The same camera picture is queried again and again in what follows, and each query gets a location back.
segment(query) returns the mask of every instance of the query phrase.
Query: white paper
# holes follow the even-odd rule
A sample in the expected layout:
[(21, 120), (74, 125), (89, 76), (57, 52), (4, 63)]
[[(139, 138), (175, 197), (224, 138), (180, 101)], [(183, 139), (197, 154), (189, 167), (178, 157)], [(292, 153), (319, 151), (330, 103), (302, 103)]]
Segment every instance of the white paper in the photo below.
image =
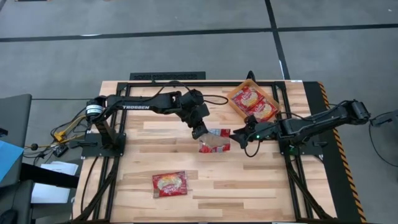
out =
[[(51, 164), (42, 164), (43, 169), (75, 175), (78, 165), (67, 162), (54, 161)], [(70, 189), (47, 184), (35, 184), (31, 203), (67, 203)]]

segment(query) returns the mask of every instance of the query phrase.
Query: wooden plank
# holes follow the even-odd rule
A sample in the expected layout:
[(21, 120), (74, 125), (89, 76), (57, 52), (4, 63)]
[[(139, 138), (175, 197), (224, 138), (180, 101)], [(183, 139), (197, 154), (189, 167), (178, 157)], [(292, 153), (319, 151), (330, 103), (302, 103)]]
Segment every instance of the wooden plank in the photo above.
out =
[[(100, 95), (114, 94), (116, 85), (117, 81), (103, 82)], [(310, 115), (302, 83), (286, 82), (286, 86), (292, 112)], [(225, 96), (234, 87), (196, 89)], [(272, 94), (271, 88), (262, 89)], [(159, 87), (134, 87), (131, 95), (151, 96), (158, 90)], [(167, 87), (164, 92), (176, 90), (186, 92), (183, 87)], [(279, 99), (284, 111), (280, 93)], [(210, 115), (204, 119), (208, 128), (238, 129), (244, 126), (242, 118), (229, 105), (208, 104), (208, 107)], [(253, 158), (246, 157), (236, 142), (232, 142), (229, 152), (200, 154), (198, 142), (190, 133), (191, 129), (174, 114), (127, 112), (126, 151), (119, 164), (111, 222), (294, 221), (285, 162), (276, 141), (263, 142), (258, 155)], [(257, 143), (249, 144), (248, 152), (253, 153), (256, 148)], [(313, 156), (302, 156), (302, 160), (309, 191), (326, 212), (335, 216), (323, 164)], [(83, 163), (74, 216), (80, 214), (81, 195), (92, 162), (93, 159), (86, 159)], [(88, 182), (85, 206), (97, 190), (101, 165), (100, 158)], [(154, 199), (152, 175), (180, 170), (188, 174), (188, 194)], [(302, 214), (305, 214), (299, 190), (298, 194)], [(105, 211), (105, 201), (106, 197), (100, 217)]]

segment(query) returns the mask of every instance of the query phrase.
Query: red snack bag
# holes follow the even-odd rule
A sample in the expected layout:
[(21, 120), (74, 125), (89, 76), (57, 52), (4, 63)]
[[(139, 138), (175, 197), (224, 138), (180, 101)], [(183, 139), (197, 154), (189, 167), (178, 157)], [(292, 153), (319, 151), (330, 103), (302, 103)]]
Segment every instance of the red snack bag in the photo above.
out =
[(230, 129), (209, 129), (209, 133), (199, 140), (199, 152), (213, 153), (225, 152), (231, 149)]
[(248, 111), (246, 111), (246, 114), (248, 116), (253, 114), (256, 117), (257, 121), (267, 121), (276, 112), (277, 108), (272, 103), (268, 102), (268, 100), (266, 99), (262, 99), (260, 102), (258, 102)]
[(154, 186), (154, 198), (186, 195), (188, 193), (185, 171), (154, 175), (152, 176), (152, 184)]
[(232, 97), (232, 100), (241, 110), (247, 111), (263, 98), (264, 96), (253, 87), (244, 86)]

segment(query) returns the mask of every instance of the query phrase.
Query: blue object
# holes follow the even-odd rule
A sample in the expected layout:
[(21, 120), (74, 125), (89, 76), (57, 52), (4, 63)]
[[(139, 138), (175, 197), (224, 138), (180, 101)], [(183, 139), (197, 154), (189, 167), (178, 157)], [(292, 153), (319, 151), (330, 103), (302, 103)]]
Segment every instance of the blue object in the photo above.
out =
[(23, 152), (21, 147), (0, 141), (0, 182)]

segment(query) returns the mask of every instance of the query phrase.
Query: wooden table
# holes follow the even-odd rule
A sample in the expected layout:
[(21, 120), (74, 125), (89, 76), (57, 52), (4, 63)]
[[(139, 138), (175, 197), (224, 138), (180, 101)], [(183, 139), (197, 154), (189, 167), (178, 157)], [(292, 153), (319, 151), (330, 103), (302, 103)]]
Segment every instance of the wooden table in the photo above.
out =
[[(310, 115), (303, 83), (286, 81), (285, 84), (292, 112)], [(100, 95), (115, 94), (116, 85), (116, 81), (103, 82)], [(196, 89), (203, 94), (225, 96), (233, 88)], [(134, 87), (131, 95), (151, 96), (158, 90), (159, 87)], [(175, 90), (186, 92), (182, 87), (167, 87), (164, 92)], [(264, 87), (263, 90), (272, 95), (271, 88)], [(210, 115), (204, 119), (207, 128), (234, 130), (244, 126), (243, 119), (229, 105), (208, 104), (208, 107)], [(253, 158), (246, 157), (234, 141), (229, 152), (200, 154), (198, 141), (192, 139), (191, 129), (180, 118), (151, 111), (128, 111), (126, 134), (126, 150), (119, 164), (111, 222), (295, 220), (285, 161), (276, 141), (263, 142), (258, 155)], [(252, 154), (256, 147), (256, 142), (249, 143), (248, 153)], [(335, 217), (323, 164), (314, 156), (302, 156), (302, 160), (309, 191), (325, 211)], [(92, 163), (93, 158), (85, 159), (83, 163), (73, 207), (75, 217), (80, 214), (82, 191)], [(88, 181), (85, 207), (97, 191), (101, 166), (102, 158), (99, 158)], [(188, 195), (152, 198), (152, 175), (179, 170), (188, 174)], [(302, 196), (299, 190), (297, 192), (302, 216), (305, 216)], [(100, 218), (104, 217), (106, 199), (105, 194)]]

